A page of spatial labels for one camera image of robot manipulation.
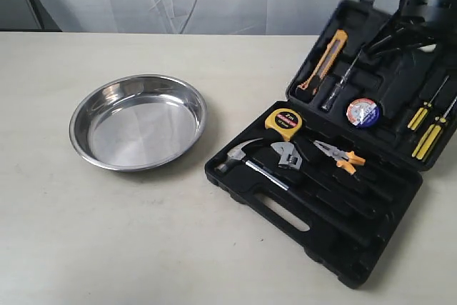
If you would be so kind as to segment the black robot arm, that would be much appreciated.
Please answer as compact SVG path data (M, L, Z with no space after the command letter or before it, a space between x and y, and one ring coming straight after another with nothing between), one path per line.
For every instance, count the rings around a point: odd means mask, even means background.
M456 45L456 0L400 0L365 52L385 54L431 44Z

